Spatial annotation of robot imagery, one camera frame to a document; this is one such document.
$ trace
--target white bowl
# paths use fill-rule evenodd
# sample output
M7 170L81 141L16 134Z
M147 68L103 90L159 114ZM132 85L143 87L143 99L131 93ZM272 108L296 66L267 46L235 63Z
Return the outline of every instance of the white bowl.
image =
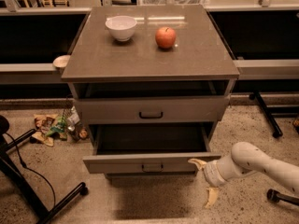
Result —
M110 34L118 41L129 40L135 32L137 21L129 16L116 16L106 21Z

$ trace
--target drawer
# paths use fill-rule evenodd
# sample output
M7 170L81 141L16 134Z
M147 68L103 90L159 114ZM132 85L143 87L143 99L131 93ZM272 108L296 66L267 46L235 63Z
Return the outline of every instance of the drawer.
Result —
M92 126L94 153L83 158L90 173L106 175L196 174L190 158L218 159L206 133L213 123Z
M223 97L76 100L87 124L192 122L221 120L229 99Z

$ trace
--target red apple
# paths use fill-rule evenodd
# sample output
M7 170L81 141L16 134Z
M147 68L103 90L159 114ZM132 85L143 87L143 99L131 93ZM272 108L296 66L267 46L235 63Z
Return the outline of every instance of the red apple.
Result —
M156 43L162 49L170 49L176 42L176 31L171 27L161 27L156 32Z

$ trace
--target concrete floor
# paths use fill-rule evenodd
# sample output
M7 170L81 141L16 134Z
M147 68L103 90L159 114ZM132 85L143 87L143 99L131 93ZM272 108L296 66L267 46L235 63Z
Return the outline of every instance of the concrete floor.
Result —
M233 103L226 109L212 137L212 151L225 155L232 144L248 141L270 156L299 166L299 134L292 126L293 119L277 119L284 134L275 139L260 107L254 102L244 104ZM8 119L8 133L13 137L34 128L34 114L62 112L59 106L47 102L18 105L6 101L0 105L0 115ZM89 141L73 143L56 139L54 147L47 147L26 140L20 145L20 152L27 166L53 185L56 202L80 182L87 184L89 194L77 196L51 223L299 223L298 206L267 201L269 189L290 193L266 175L255 174L232 181L221 188L215 205L205 209L207 182L202 173L109 181L103 175L89 174L83 164L82 157L93 153ZM20 166L14 148L8 154L42 202L51 209L53 196L47 183ZM35 213L18 188L1 172L0 183L0 223L36 223Z

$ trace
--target cabinet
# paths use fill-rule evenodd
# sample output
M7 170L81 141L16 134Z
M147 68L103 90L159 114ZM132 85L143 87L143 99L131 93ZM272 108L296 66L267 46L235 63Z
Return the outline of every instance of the cabinet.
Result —
M137 19L126 43L105 27L117 15ZM161 26L176 30L169 50L155 44ZM196 174L189 158L220 156L209 141L238 76L201 6L94 7L62 75L91 135L89 172Z

